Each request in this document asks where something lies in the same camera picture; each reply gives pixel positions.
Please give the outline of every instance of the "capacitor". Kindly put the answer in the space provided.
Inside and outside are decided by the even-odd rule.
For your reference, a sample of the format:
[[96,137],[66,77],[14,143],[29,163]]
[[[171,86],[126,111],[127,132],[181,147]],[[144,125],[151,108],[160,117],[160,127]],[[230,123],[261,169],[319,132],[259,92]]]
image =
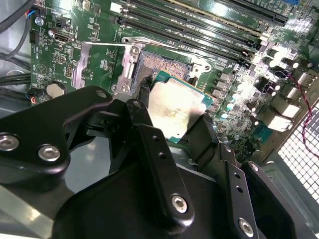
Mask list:
[[286,63],[288,66],[294,68],[294,69],[299,67],[299,63],[298,62],[293,61],[293,60],[288,59],[288,58],[284,58],[283,62]]
[[280,90],[280,85],[277,84],[276,82],[272,82],[270,85],[275,91]]
[[251,103],[248,102],[246,104],[246,106],[251,112],[255,112],[256,111],[256,108]]
[[230,92],[229,95],[233,100],[238,100],[240,98],[240,94],[237,93],[236,91]]
[[276,60],[280,60],[285,56],[284,52],[276,51],[276,50],[269,50],[269,52],[267,54]]
[[259,121],[254,116],[250,116],[249,119],[253,123],[254,126],[259,125]]
[[269,58],[269,57],[266,58],[265,63],[266,63],[270,68],[273,68],[273,67],[277,66],[277,61],[275,61],[274,59]]
[[311,61],[308,61],[308,60],[306,60],[306,59],[302,59],[302,60],[300,61],[300,65],[301,65],[302,67],[307,67],[307,68],[310,68],[310,67],[314,66],[314,64],[313,64]]
[[231,103],[230,101],[226,101],[225,107],[227,108],[228,111],[231,111],[234,108],[234,104]]
[[229,140],[227,137],[222,137],[221,140],[224,144],[229,144]]
[[54,37],[54,35],[55,35],[57,32],[58,32],[58,29],[52,28],[52,29],[48,30],[48,35],[49,35],[50,37]]
[[214,124],[213,124],[213,130],[214,130],[214,131],[217,131],[217,130],[218,130],[217,125],[216,125],[215,122],[214,122]]
[[221,117],[222,119],[227,119],[227,117],[228,117],[228,113],[225,112],[225,111],[219,112],[219,115],[220,115],[220,117]]
[[45,89],[46,93],[51,98],[56,98],[66,94],[66,88],[61,82],[51,82]]
[[237,81],[237,82],[234,84],[234,86],[235,86],[236,89],[239,90],[239,91],[242,91],[242,90],[244,90],[244,88],[245,88],[245,86],[244,86],[241,82],[239,82],[239,81]]
[[269,95],[271,95],[271,96],[275,96],[276,95],[276,91],[272,87],[268,88],[267,93]]

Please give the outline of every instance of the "chip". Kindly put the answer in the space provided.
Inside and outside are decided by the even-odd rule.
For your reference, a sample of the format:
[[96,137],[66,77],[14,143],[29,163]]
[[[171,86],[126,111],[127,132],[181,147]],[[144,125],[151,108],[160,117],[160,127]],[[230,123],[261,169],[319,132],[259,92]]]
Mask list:
[[239,111],[240,110],[240,106],[234,106],[233,110],[234,111]]

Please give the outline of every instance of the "cable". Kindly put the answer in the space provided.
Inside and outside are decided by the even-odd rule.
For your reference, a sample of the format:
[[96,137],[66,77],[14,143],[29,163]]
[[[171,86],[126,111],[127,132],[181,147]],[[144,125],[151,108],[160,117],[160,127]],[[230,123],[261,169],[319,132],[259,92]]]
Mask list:
[[[0,57],[3,57],[3,56],[6,56],[6,55],[4,53],[0,53]],[[19,59],[16,59],[14,57],[6,59],[5,61],[11,62],[11,63],[13,63],[13,64],[15,64],[15,65],[17,65],[17,66],[19,66],[19,67],[21,67],[23,69],[26,69],[28,71],[31,70],[30,64],[28,64],[26,62],[23,62],[23,61],[21,61]]]
[[19,75],[12,75],[12,76],[4,76],[0,77],[0,83],[1,82],[7,82],[7,81],[15,81],[15,80],[29,80],[31,79],[31,74],[19,74]]
[[23,46],[25,40],[26,40],[26,36],[28,35],[29,31],[30,31],[30,28],[31,28],[31,21],[26,19],[25,20],[25,27],[24,27],[24,31],[23,31],[23,34],[22,34],[22,37],[21,37],[21,40],[19,42],[19,44],[16,46],[16,48],[10,52],[9,54],[5,54],[4,56],[0,56],[0,60],[6,60],[6,59],[9,59],[13,56],[15,56],[21,49],[21,47]]
[[0,34],[11,27],[26,11],[29,10],[34,4],[34,0],[27,0],[19,9],[17,9],[12,15],[8,16],[4,21],[0,23]]
[[26,15],[27,19],[30,19],[31,15],[34,14],[35,11],[28,11],[28,14]]
[[301,87],[301,85],[298,83],[298,81],[297,81],[291,74],[289,74],[288,77],[289,77],[290,79],[292,79],[293,82],[297,85],[297,87],[298,87],[298,89],[300,90],[301,95],[302,95],[302,97],[303,97],[303,99],[304,99],[304,101],[305,101],[305,103],[306,103],[306,105],[307,105],[307,108],[308,108],[308,116],[307,116],[307,118],[306,118],[306,120],[305,120],[305,123],[304,123],[304,126],[303,126],[303,131],[302,131],[303,143],[304,143],[306,149],[308,150],[308,152],[312,153],[314,156],[316,156],[317,158],[319,158],[319,155],[313,153],[313,151],[307,146],[307,140],[308,140],[308,139],[307,139],[307,137],[306,137],[306,128],[307,128],[308,124],[310,123],[310,121],[312,120],[312,118],[313,118],[313,116],[314,116],[314,115],[313,115],[313,110],[312,110],[312,108],[311,108],[311,106],[310,106],[310,104],[309,104],[309,101],[308,101],[308,99],[307,99],[307,97],[306,97],[306,95],[305,95],[304,90],[302,89],[302,87]]
[[30,79],[23,79],[23,80],[0,82],[0,86],[17,86],[17,85],[25,85],[30,83],[31,83]]

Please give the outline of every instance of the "mounting hole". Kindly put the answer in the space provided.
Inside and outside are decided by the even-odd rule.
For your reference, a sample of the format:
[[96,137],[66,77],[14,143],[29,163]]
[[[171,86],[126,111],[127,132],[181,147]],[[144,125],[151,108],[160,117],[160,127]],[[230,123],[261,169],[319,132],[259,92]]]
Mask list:
[[154,136],[152,137],[152,139],[155,140],[155,141],[159,141],[159,140],[160,140],[156,135],[154,135]]
[[140,109],[143,108],[142,104],[138,101],[133,101],[133,104]]
[[161,153],[159,153],[159,158],[166,159],[166,155],[161,152]]
[[96,91],[99,97],[106,98],[107,95],[103,91]]
[[118,131],[120,129],[119,125],[117,123],[112,123],[108,126],[108,131],[111,133],[115,133],[116,131]]
[[237,191],[238,191],[238,192],[240,192],[240,193],[243,193],[243,192],[244,192],[244,191],[241,189],[241,187],[236,186],[236,188],[237,188]]
[[240,178],[240,175],[239,175],[239,174],[234,173],[234,175],[235,175],[236,178]]

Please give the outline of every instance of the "black capacitor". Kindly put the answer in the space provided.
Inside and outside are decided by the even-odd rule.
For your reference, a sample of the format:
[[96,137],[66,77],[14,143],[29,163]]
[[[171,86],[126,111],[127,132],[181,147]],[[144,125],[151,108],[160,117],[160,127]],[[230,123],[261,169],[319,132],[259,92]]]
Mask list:
[[250,116],[249,119],[253,123],[254,126],[259,125],[259,121],[254,116]]
[[276,82],[272,82],[270,85],[275,91],[280,90],[280,85],[277,84]]
[[311,61],[308,61],[308,60],[306,60],[306,59],[302,59],[302,60],[300,61],[300,65],[301,65],[302,67],[307,67],[307,68],[310,68],[310,67],[314,66],[314,64],[313,64]]
[[299,63],[296,61],[293,61],[291,59],[288,58],[283,58],[283,62],[286,63],[287,65],[289,65],[290,67],[296,69],[299,67]]
[[272,87],[268,88],[267,93],[269,95],[271,95],[271,96],[275,96],[276,95],[276,91]]
[[255,112],[256,111],[256,108],[251,103],[247,103],[246,106],[251,112]]

